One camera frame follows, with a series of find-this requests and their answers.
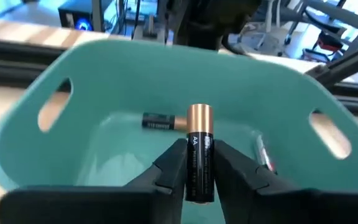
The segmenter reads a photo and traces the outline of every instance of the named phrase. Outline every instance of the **plastic bin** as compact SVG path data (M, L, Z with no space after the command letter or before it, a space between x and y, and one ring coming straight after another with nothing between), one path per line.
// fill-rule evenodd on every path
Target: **plastic bin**
M69 79L70 98L48 132L37 116ZM99 40L65 52L0 120L0 185L124 185L185 134L140 127L144 111L214 108L214 137L253 157L263 133L279 175L300 187L358 190L358 124L318 82L276 64L151 42ZM310 125L329 116L352 153L336 159ZM219 204L184 203L183 223L223 223Z

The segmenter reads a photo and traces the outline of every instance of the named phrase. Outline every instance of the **desk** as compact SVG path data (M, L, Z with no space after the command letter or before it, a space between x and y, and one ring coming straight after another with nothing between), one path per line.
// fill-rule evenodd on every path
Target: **desk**
M96 39L128 40L127 37L117 35L0 21L0 40L2 41L27 42L50 47L72 47L74 45ZM227 53L225 50L221 50L220 52L224 54ZM265 55L253 56L259 60L288 66L302 73L317 64L289 58L279 58ZM23 92L23 89L0 86L0 117L21 97ZM66 93L57 93L53 96L53 100L48 104L47 109L41 115L41 125L48 125L48 123L55 116L57 108L62 105L66 97ZM332 131L332 126L323 117L314 115L313 122L314 124L317 124L317 128L319 130L325 133L325 138L328 138L331 141L337 141L337 144L342 144L340 140L337 140L335 132ZM3 193L4 190L0 188L0 196Z

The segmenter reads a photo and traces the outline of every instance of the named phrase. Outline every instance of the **wooden table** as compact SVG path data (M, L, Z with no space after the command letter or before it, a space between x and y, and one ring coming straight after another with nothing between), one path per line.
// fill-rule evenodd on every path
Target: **wooden table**
M72 47L90 40L96 39L124 39L127 37L109 35L95 32L83 32L78 30L61 29L56 27L39 26L35 24L21 24L15 22L6 22L0 20L0 40L11 42L27 42L31 44L45 45L51 47ZM264 55L254 55L259 60L266 60L280 65L288 66L299 72L305 72L316 66L313 62L304 62L289 58L279 58ZM16 102L24 90L19 88L0 87L0 117ZM48 104L46 110L43 110L40 119L40 126L48 126L56 117L59 107L67 98L66 93L57 93L51 103ZM336 132L324 117L313 116L313 123L317 130L324 135L324 138L330 142L333 147L346 148L348 145L340 134Z

